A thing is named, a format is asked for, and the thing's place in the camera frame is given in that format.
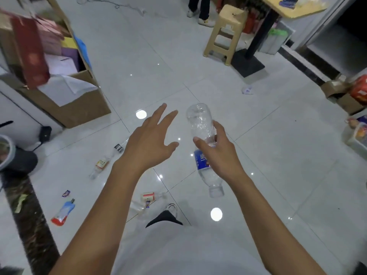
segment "sneaker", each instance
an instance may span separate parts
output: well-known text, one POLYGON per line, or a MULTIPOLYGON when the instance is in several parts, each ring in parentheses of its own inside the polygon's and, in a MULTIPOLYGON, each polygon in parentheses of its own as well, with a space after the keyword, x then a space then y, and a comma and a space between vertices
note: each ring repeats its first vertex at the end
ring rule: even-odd
POLYGON ((168 206, 166 206, 165 210, 168 210, 175 218, 177 218, 177 208, 174 203, 170 203, 168 206))
POLYGON ((198 13, 199 13, 199 10, 198 9, 196 11, 194 11, 194 12, 192 12, 191 9, 189 9, 187 11, 187 14, 186 15, 187 15, 187 17, 191 18, 191 17, 193 17, 194 15, 196 15, 198 13))
POLYGON ((209 18, 207 20, 203 20, 203 19, 199 18, 199 20, 197 22, 200 25, 207 26, 207 27, 214 27, 214 25, 215 25, 215 21, 209 20, 209 18))

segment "blue bottle label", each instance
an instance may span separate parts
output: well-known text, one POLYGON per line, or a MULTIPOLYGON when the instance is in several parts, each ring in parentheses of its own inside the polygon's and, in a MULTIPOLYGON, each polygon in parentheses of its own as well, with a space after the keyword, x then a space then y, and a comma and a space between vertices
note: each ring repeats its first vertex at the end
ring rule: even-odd
POLYGON ((207 160, 201 150, 195 150, 194 156, 198 170, 210 167, 210 165, 207 165, 207 160))

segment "wooden tabletop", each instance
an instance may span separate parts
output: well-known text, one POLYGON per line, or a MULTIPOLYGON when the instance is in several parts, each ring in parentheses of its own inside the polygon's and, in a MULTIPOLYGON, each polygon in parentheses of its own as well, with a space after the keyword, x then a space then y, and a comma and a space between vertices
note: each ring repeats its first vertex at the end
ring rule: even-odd
POLYGON ((279 5, 281 0, 263 0, 268 4, 273 10, 279 13, 280 16, 296 19, 312 15, 315 13, 322 12, 327 9, 327 6, 321 4, 315 4, 314 2, 307 2, 303 6, 296 5, 295 9, 285 8, 279 5))

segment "hand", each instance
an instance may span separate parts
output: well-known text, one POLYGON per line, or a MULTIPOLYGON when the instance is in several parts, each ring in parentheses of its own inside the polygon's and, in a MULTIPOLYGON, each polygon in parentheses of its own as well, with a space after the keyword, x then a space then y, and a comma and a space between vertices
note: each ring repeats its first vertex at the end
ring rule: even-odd
POLYGON ((167 104, 163 103, 151 117, 146 118, 142 126, 135 129, 120 158, 142 173, 170 158, 179 145, 178 142, 164 145, 167 129, 178 113, 177 110, 170 112, 158 124, 166 107, 167 104))
POLYGON ((198 137, 194 137, 193 141, 196 147, 204 153, 214 172, 230 184, 241 179, 245 171, 238 159, 235 145, 227 138, 224 127, 217 121, 213 121, 213 125, 217 130, 215 147, 209 146, 198 137))

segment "plastic stool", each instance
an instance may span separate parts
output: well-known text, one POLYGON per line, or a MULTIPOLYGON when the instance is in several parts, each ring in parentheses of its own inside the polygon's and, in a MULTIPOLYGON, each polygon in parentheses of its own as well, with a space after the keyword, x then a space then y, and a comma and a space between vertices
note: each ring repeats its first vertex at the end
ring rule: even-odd
POLYGON ((224 5, 221 12, 219 13, 219 18, 215 23, 213 28, 213 32, 209 38, 208 44, 204 50, 204 57, 209 55, 210 51, 216 51, 227 56, 226 65, 231 65, 233 54, 236 51, 236 46, 238 41, 240 40, 240 36, 245 26, 247 20, 247 12, 243 11, 242 9, 235 8, 231 5, 224 5), (226 25, 230 25, 232 27, 232 31, 235 32, 234 35, 228 34, 221 30, 222 27, 226 27, 226 25), (231 39, 231 44, 229 49, 225 49, 221 46, 215 44, 215 39, 218 35, 224 36, 226 38, 231 39))

